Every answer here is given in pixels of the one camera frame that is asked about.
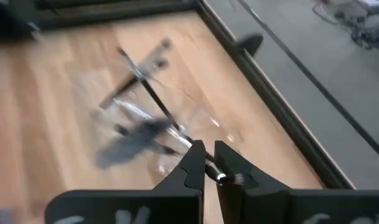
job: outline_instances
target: wooden floor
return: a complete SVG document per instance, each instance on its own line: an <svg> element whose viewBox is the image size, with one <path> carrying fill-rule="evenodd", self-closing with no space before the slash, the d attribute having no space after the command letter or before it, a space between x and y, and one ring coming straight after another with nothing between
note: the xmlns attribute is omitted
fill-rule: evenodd
<svg viewBox="0 0 379 224"><path fill-rule="evenodd" d="M86 114L128 78L118 46L139 62L164 37L174 46L167 54L169 68L156 76L163 86L153 82L159 85L155 89L164 91L168 105L185 95L223 128L205 128L194 138L204 139L212 152L211 142L227 140L230 133L235 150L281 182L321 188L201 18L185 13L60 30L40 42L0 45L0 208L13 208L25 223L42 223L45 205L63 191L151 189L161 180L152 153L110 170L94 167L94 136ZM193 105L179 102L172 106L175 114ZM207 179L206 222L221 223L220 213L215 186Z"/></svg>

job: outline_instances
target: gray floor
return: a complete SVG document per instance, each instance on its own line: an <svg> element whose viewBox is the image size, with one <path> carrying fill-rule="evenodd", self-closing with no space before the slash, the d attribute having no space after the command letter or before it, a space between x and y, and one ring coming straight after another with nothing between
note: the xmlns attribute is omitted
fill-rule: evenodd
<svg viewBox="0 0 379 224"><path fill-rule="evenodd" d="M379 189L379 155L235 0L208 0L239 39L260 32L255 61L356 189ZM311 0L246 0L265 23L379 143L379 51L356 46L326 24Z"/></svg>

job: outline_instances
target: black frame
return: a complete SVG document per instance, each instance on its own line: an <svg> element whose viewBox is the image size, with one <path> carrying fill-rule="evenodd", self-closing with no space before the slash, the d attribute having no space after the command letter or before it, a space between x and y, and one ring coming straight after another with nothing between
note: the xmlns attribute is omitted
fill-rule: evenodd
<svg viewBox="0 0 379 224"><path fill-rule="evenodd" d="M303 153L310 165L328 188L351 189L350 183L334 166L332 161L323 153L314 137L298 120L293 111L286 105L280 95L274 90L262 72L255 66L252 56L261 45L262 35L254 33L242 40L235 40L223 22L203 0L137 0L137 1L106 1L98 4L97 0L85 6L66 5L63 0L52 0L52 10L44 10L46 6L37 8L33 2L32 13L27 16L28 22L35 23L41 30L51 30L64 27L93 24L97 22L113 21L117 19L130 19L135 17L167 14L172 12L196 11L204 23L212 31L232 60L267 104L283 128L290 135L296 146Z"/></svg>

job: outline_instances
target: wooden surface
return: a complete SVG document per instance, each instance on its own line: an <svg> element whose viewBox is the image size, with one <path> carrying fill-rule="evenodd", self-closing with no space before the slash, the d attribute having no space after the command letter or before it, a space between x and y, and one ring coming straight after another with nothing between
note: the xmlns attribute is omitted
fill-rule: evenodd
<svg viewBox="0 0 379 224"><path fill-rule="evenodd" d="M170 66L152 81L183 121L183 111L207 110L192 122L194 138L223 139L260 169L293 188L321 188L284 129L196 14L114 22L48 33L40 42L0 45L0 208L25 223L41 223L47 202L69 189L151 189L161 179L159 156L147 152L109 170L93 165L97 128L88 114L128 69L116 48L136 62L164 37ZM145 107L142 90L134 90ZM214 184L206 180L205 219L222 223Z"/></svg>

